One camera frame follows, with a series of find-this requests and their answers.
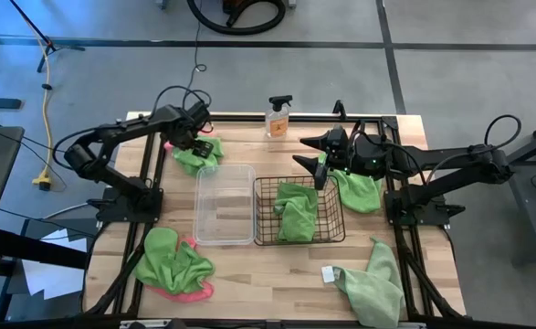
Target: spray bottle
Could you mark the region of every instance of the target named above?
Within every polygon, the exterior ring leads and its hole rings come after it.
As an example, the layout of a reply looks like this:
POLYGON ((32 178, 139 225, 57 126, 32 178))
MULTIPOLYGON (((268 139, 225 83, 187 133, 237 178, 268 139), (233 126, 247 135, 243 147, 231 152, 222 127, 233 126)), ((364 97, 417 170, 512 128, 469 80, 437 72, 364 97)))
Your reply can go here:
POLYGON ((271 109, 266 111, 266 134, 268 137, 281 137, 288 131, 289 102, 292 95, 269 98, 271 109))

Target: wooden table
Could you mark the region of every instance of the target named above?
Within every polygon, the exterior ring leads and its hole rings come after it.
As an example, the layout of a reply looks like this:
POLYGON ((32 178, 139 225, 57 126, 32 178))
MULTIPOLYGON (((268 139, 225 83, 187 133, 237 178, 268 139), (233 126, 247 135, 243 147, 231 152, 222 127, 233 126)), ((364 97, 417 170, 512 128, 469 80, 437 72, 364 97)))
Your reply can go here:
MULTIPOLYGON (((138 112, 130 112, 128 119, 138 112)), ((427 148, 422 119, 417 115, 397 116, 402 144, 427 148)), ((346 124, 351 129, 352 123, 346 124)), ((299 143, 300 137, 318 136, 331 129, 332 123, 291 123, 283 139, 268 139, 263 122, 216 122, 226 156, 221 164, 247 164, 257 177, 306 175, 292 160, 293 154, 316 156, 319 152, 299 143)), ((367 127, 377 133, 374 127, 367 127)), ((125 175, 138 175, 145 137, 124 143, 118 152, 116 169, 125 175)), ((153 170, 156 156, 152 157, 153 170)), ((163 170, 163 213, 157 227, 168 227, 182 236, 192 236, 195 179, 186 175, 172 158, 163 170)), ((140 317, 215 318, 215 319, 287 319, 355 320, 346 296, 332 283, 323 283, 321 267, 336 265, 363 270, 371 255, 371 236, 382 239, 395 249, 394 231, 381 209, 358 214, 344 208, 346 239, 341 243, 301 246, 197 247, 198 252, 216 266, 209 282, 215 294, 205 302, 178 303, 144 289, 140 317)), ((115 223, 95 245, 87 275, 85 309, 90 308, 107 290, 118 274, 128 224, 115 223)), ((419 235, 429 278, 460 313, 465 313, 458 285, 452 249, 444 232, 420 227, 419 235)), ((131 298, 134 278, 128 280, 123 311, 131 298)), ((413 279, 418 310, 422 310, 419 284, 413 279)))

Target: wire basket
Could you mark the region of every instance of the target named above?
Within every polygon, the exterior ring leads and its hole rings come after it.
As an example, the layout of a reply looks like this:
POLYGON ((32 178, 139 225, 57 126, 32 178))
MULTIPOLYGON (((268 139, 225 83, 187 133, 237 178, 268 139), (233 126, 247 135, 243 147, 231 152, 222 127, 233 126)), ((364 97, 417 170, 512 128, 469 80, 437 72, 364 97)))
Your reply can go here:
POLYGON ((341 195, 335 177, 329 176, 324 188, 318 192, 318 216, 312 241, 293 242, 279 241, 278 232, 282 216, 274 213, 276 195, 280 183, 290 183, 299 186, 314 187, 312 176, 266 177, 258 178, 255 183, 256 191, 256 239, 259 246, 290 245, 306 243, 330 243, 344 240, 344 221, 342 219, 341 195))

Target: green microfiber cloth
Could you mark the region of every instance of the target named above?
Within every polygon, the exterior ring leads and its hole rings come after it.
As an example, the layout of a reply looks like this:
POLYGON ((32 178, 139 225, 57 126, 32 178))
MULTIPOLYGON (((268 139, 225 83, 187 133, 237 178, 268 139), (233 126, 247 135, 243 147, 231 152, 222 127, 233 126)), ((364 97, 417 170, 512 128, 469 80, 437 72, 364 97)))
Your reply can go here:
POLYGON ((375 238, 366 271, 333 267, 334 284, 349 297, 361 325, 395 328, 405 306, 404 291, 391 248, 375 238))
POLYGON ((142 283, 170 294, 203 289, 203 279, 215 272, 213 263, 185 241, 178 250, 178 233, 171 228, 152 228, 144 241, 145 253, 133 270, 142 283))
POLYGON ((213 151, 204 159, 203 157, 193 155, 193 150, 181 150, 178 147, 173 148, 174 159, 184 168, 187 174, 196 176, 198 170, 208 166, 219 164, 219 158, 223 157, 223 147, 221 139, 216 137, 199 136, 197 140, 209 142, 213 145, 213 151))
MULTIPOLYGON (((319 162, 324 162, 326 154, 319 155, 319 162)), ((334 170, 332 174, 339 182, 341 202, 345 207, 360 213, 369 213, 381 207, 381 179, 373 181, 371 177, 350 174, 334 170)))
POLYGON ((314 188, 280 183, 274 206, 274 213, 282 216, 278 240, 312 241, 317 212, 318 194, 314 188))

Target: cord plug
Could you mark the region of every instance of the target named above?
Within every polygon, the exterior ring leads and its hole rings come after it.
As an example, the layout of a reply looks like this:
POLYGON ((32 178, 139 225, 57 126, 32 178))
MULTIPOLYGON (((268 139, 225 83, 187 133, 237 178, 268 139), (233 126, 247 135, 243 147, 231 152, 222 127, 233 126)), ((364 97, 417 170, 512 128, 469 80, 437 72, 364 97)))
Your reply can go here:
POLYGON ((52 187, 52 179, 47 175, 40 175, 32 180, 32 184, 38 185, 38 189, 41 191, 50 191, 50 187, 52 187))

